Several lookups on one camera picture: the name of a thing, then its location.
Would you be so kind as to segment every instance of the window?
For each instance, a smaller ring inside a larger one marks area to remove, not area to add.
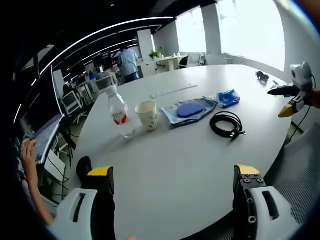
[[[222,53],[285,69],[285,35],[273,0],[218,0]]]
[[[175,23],[180,52],[207,52],[204,19],[200,7],[178,16]]]

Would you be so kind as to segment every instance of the plastic water bottle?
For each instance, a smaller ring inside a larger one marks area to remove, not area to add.
[[[114,123],[118,126],[121,135],[126,139],[132,138],[136,133],[136,129],[132,124],[128,105],[122,96],[119,95],[117,86],[109,86],[106,89],[106,94],[109,97],[109,112],[111,113]]]

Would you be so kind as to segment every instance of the white oval table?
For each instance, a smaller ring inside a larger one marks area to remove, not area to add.
[[[278,118],[288,99],[268,95],[270,76],[261,84],[256,69],[244,65],[200,66],[166,72],[118,88],[128,103],[137,134],[122,138],[108,112],[103,93],[94,104],[80,135],[71,169],[71,186],[79,187],[76,166],[89,156],[92,167],[114,167],[114,228],[117,239],[178,240],[214,224],[232,210],[234,165],[257,168],[264,176],[285,141],[291,118]],[[209,121],[169,129],[164,116],[151,133],[140,130],[135,106],[150,95],[189,89],[154,99],[157,107],[212,96],[235,89],[240,103],[228,108],[237,114],[246,136],[234,142],[212,132]]]

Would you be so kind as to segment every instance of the blue sponge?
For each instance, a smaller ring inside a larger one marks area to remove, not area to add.
[[[179,118],[187,119],[201,113],[204,109],[205,107],[199,103],[186,103],[180,105],[176,113]]]

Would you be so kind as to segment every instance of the coiled cable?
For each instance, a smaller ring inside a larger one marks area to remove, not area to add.
[[[234,126],[234,130],[226,131],[217,127],[217,123],[222,121],[231,123]],[[216,113],[210,120],[210,127],[216,134],[224,138],[231,138],[231,141],[237,139],[239,135],[246,135],[246,132],[243,131],[240,118],[229,111],[220,111]]]

